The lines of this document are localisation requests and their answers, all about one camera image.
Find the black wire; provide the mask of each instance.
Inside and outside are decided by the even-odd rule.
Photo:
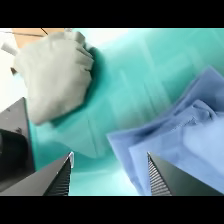
[[[48,33],[43,28],[41,28],[41,29],[44,31],[44,33],[46,33],[48,35]]]

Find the white surface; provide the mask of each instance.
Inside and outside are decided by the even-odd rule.
[[[0,31],[11,31],[11,28],[0,28]],[[0,46],[7,43],[18,49],[14,35],[0,32]],[[13,76],[10,67],[14,56],[0,50],[0,112],[26,96],[26,87],[20,75]]]

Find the cloth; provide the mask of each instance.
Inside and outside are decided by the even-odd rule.
[[[224,126],[218,125],[223,122],[219,121],[224,115],[223,98],[224,78],[209,67],[154,121],[140,128],[108,134],[116,157],[140,195],[151,195],[147,152],[154,152],[224,192],[220,162],[224,161],[221,150],[224,142],[220,138]]]
[[[28,89],[28,116],[35,124],[80,106],[91,82],[92,55],[79,33],[56,32],[27,44],[14,59]]]

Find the folded blue cloth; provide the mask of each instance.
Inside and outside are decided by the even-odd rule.
[[[224,78],[209,67],[164,114],[108,140],[140,195],[151,195],[147,152],[224,193],[223,115]]]

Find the teal plastic sheet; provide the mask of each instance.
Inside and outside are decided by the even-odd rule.
[[[138,195],[106,134],[154,119],[208,65],[224,74],[224,29],[76,30],[94,46],[93,83],[78,110],[30,123],[36,169],[73,151],[70,195]]]

